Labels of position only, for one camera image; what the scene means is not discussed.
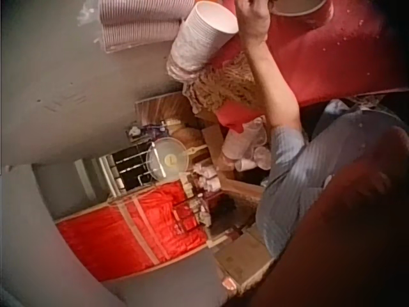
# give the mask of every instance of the white ceiling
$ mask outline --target white ceiling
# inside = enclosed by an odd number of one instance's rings
[[[78,27],[83,0],[2,7],[2,165],[73,161],[126,146],[134,102],[174,91],[171,43],[105,54],[98,24]]]

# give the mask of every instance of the gray wall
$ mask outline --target gray wall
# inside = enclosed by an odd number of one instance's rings
[[[65,244],[31,166],[2,171],[1,181],[2,286],[27,307],[125,307]]]
[[[2,165],[74,161],[127,146],[134,102],[180,88],[170,42],[105,54],[84,0],[6,0],[1,8]]]
[[[216,268],[206,249],[169,267],[106,286],[127,306],[218,307],[227,295]]]
[[[45,206],[53,219],[69,216],[107,199],[108,190],[97,179],[92,162],[82,162],[95,197],[87,195],[74,162],[33,166]]]

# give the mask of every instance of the white paper cup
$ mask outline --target white paper cup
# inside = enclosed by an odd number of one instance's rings
[[[261,118],[245,123],[242,133],[230,129],[224,140],[222,152],[232,160],[244,158],[245,154],[252,148],[252,144],[257,140],[261,129],[264,129]]]
[[[254,150],[254,161],[257,166],[265,171],[271,169],[271,152],[263,147],[257,147]]]
[[[227,8],[209,1],[196,3],[172,45],[169,75],[182,82],[193,80],[237,32],[237,19]]]
[[[235,163],[235,168],[237,171],[248,171],[257,167],[257,164],[253,160],[240,159]]]

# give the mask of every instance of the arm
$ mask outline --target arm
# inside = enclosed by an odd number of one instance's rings
[[[287,126],[301,131],[297,99],[266,44],[270,26],[268,0],[236,0],[236,13],[243,49],[266,105],[268,121],[273,128]]]

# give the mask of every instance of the white cup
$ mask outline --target white cup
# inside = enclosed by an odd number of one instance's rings
[[[254,161],[257,166],[265,171],[271,169],[271,152],[263,147],[257,147],[254,149]]]
[[[249,169],[254,169],[257,167],[257,164],[253,160],[249,159],[240,159],[235,163],[235,168],[237,171],[248,171]]]

